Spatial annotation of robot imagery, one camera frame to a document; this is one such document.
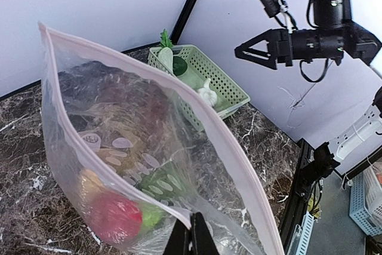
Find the orange peach toy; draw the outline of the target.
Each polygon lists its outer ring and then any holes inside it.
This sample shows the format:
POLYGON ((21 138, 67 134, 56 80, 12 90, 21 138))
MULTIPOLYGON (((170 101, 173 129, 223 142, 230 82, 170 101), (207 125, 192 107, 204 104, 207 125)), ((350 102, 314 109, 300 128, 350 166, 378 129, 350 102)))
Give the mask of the orange peach toy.
POLYGON ((83 169, 79 175, 78 189, 85 199, 92 199, 103 190, 104 186, 98 175, 90 169, 83 169))

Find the green apple toy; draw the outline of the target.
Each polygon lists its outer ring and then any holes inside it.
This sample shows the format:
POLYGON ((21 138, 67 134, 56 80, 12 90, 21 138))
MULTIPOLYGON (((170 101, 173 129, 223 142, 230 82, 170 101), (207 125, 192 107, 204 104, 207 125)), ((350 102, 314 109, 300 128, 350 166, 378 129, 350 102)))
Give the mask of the green apple toy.
POLYGON ((142 202, 140 204, 142 213, 141 231, 146 232, 153 229, 164 217, 164 211, 156 205, 142 202))

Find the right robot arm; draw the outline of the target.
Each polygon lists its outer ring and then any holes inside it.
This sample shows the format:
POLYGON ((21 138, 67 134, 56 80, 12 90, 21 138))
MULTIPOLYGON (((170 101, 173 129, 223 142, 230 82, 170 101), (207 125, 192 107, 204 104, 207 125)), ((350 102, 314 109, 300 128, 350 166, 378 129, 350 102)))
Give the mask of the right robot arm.
MULTIPOLYGON (((350 0, 309 0, 306 19, 310 29, 299 29, 288 11, 285 0, 260 0, 268 17, 276 19, 282 14, 279 29, 269 29, 235 48, 235 56, 276 70, 278 64, 290 67, 324 59, 322 75, 313 80, 304 72, 302 77, 317 84, 326 76, 329 63, 340 65, 345 54, 360 59, 370 66, 381 50, 381 41, 370 31, 352 20, 350 0)), ((297 191, 307 195, 313 204, 309 213, 319 212, 321 196, 315 187, 322 183, 345 158, 372 135, 381 134, 381 91, 377 91, 366 112, 346 131, 321 144, 313 151, 311 162, 301 169, 297 177, 297 191)))

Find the dark green pepper toy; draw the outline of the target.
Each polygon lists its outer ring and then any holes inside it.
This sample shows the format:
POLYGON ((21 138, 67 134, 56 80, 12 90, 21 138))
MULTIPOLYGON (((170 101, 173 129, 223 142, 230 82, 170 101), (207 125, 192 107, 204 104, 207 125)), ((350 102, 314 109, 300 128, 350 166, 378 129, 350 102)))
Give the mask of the dark green pepper toy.
POLYGON ((187 71, 187 68, 187 63, 183 58, 179 56, 173 57, 172 71, 175 76, 181 76, 187 71))

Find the clear zip top bag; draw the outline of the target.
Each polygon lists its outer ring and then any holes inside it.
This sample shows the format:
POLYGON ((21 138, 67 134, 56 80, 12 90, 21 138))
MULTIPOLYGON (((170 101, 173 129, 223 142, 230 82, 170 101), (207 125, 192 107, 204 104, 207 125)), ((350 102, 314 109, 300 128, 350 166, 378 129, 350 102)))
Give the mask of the clear zip top bag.
POLYGON ((88 226, 94 198, 83 198, 78 189, 80 172, 87 168, 103 183, 100 193, 114 192, 165 212, 153 229, 123 243, 103 243, 127 253, 162 254, 176 220, 191 233, 192 215, 200 212, 220 254, 284 253, 250 160, 198 94, 113 49, 44 24, 39 31, 45 152, 72 206, 88 226), (183 116, 178 97, 204 130, 196 131, 183 116))

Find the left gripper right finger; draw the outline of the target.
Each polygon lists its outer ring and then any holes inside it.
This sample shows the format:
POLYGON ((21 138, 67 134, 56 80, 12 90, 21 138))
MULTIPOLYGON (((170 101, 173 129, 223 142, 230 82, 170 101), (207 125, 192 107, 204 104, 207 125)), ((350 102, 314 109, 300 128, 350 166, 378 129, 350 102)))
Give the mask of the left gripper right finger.
POLYGON ((219 255, 202 213, 194 213, 191 224, 191 254, 219 255))

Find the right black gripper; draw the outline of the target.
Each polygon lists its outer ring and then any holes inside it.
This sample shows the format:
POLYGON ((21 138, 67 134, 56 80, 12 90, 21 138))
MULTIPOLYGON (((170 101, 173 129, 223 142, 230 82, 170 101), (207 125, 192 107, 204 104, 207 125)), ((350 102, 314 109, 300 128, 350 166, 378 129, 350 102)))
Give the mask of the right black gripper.
POLYGON ((235 57, 272 70, 276 70, 278 63, 285 63, 286 67, 291 67, 293 60, 291 34, 286 29, 269 29, 237 46, 235 57), (254 48, 264 41, 268 44, 268 51, 254 48))

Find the red pepper toy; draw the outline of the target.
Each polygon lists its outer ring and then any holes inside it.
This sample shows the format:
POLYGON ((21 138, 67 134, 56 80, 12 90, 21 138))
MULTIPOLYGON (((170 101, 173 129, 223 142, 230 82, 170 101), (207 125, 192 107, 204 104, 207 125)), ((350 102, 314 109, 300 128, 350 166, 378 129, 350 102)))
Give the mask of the red pepper toy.
POLYGON ((119 244, 139 234, 143 212, 136 202, 114 192, 103 192, 91 201, 87 220, 102 241, 119 244))

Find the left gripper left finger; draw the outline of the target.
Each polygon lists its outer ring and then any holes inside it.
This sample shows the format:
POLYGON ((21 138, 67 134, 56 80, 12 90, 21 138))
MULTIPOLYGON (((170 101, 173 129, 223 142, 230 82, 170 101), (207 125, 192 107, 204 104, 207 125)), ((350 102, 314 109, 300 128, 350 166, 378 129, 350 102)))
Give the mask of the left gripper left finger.
POLYGON ((172 229, 169 240, 165 246, 163 255, 190 255, 191 254, 191 237, 190 231, 185 225, 176 220, 172 229))

